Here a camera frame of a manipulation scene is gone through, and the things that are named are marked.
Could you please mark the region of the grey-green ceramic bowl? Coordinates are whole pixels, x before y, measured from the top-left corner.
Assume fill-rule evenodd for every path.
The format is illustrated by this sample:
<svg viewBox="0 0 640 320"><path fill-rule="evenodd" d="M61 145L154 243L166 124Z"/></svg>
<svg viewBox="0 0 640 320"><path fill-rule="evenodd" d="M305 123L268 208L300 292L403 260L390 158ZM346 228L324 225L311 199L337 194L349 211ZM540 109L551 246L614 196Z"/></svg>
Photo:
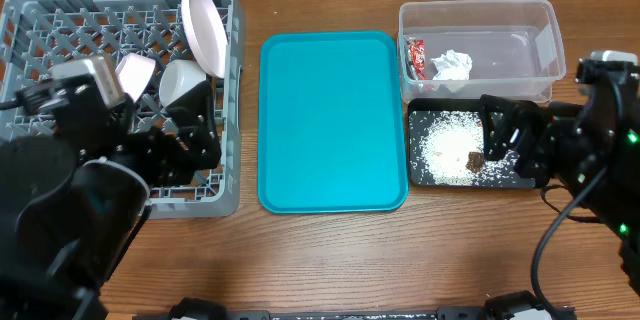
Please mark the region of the grey-green ceramic bowl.
<svg viewBox="0 0 640 320"><path fill-rule="evenodd" d="M192 60L174 60L165 68L159 86L159 100L168 107L195 86L207 80L207 73Z"/></svg>

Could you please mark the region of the brown food scrap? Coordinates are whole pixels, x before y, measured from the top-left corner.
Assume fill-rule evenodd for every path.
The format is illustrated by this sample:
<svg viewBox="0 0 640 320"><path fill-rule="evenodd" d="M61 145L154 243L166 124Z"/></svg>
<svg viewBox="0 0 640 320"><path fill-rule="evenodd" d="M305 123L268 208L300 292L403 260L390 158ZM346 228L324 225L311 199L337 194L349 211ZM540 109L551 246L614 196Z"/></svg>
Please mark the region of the brown food scrap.
<svg viewBox="0 0 640 320"><path fill-rule="evenodd" d="M468 153L468 161L466 163L466 168L473 172L479 173L482 171L485 164L485 157L480 152L469 152Z"/></svg>

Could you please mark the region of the white napkin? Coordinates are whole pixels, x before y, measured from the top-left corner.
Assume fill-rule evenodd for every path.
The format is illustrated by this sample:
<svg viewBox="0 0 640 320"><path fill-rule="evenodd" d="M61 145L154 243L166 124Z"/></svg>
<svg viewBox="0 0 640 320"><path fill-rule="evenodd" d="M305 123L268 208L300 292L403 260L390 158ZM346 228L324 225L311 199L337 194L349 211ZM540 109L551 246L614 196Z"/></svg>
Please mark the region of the white napkin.
<svg viewBox="0 0 640 320"><path fill-rule="evenodd" d="M466 81L469 79L473 61L466 53L447 50L437 58L431 58L436 69L433 80Z"/></svg>

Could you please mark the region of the small pink saucer plate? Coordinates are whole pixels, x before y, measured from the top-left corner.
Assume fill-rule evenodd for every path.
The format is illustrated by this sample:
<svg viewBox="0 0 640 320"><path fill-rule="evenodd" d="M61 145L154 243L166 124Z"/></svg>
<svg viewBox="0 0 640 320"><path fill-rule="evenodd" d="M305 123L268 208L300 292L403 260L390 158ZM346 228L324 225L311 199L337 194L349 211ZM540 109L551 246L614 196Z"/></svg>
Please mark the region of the small pink saucer plate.
<svg viewBox="0 0 640 320"><path fill-rule="evenodd" d="M122 90L137 102L155 72L153 59L135 53L127 54L116 66L115 73Z"/></svg>

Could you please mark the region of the large white round plate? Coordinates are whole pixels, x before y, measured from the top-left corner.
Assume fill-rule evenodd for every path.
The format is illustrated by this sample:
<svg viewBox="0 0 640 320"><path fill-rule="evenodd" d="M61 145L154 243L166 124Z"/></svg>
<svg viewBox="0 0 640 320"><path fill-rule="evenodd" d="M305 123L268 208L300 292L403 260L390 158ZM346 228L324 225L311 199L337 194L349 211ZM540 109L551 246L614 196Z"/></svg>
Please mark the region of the large white round plate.
<svg viewBox="0 0 640 320"><path fill-rule="evenodd" d="M223 78L228 40L213 0L181 0L181 16L196 62L208 75Z"/></svg>

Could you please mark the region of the red snack wrapper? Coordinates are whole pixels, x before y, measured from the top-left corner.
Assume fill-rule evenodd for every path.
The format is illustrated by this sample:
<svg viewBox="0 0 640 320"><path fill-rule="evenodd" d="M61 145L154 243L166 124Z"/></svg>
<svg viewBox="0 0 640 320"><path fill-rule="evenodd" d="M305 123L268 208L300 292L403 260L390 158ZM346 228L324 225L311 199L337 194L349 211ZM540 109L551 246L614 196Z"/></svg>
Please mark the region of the red snack wrapper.
<svg viewBox="0 0 640 320"><path fill-rule="evenodd" d="M411 78L413 80L426 81L428 79L426 73L426 57L425 43L422 39L415 37L406 38L407 46L407 63Z"/></svg>

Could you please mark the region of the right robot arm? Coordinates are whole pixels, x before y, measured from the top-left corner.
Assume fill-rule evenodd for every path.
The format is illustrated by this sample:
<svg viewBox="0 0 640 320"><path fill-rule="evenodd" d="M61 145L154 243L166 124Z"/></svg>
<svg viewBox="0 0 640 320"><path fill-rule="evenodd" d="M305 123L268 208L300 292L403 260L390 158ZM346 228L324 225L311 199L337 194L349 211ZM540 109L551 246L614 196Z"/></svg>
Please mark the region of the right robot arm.
<svg viewBox="0 0 640 320"><path fill-rule="evenodd" d="M480 99L484 155L510 150L515 172L546 189L557 179L575 205L590 210L622 242L621 268L639 288L639 103L620 89L597 87L584 105L491 95Z"/></svg>

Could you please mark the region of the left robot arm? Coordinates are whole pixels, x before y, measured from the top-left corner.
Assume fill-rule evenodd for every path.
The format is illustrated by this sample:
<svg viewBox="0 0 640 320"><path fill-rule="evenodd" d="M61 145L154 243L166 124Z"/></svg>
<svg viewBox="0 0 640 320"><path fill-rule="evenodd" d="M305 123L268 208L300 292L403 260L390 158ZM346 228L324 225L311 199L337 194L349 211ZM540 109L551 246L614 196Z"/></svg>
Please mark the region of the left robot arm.
<svg viewBox="0 0 640 320"><path fill-rule="evenodd" d="M179 96L166 108L170 135L131 132L132 99L106 104L86 77L18 93L57 128L1 147L3 318L106 316L101 287L149 218L152 189L186 185L220 161L213 97L209 82Z"/></svg>

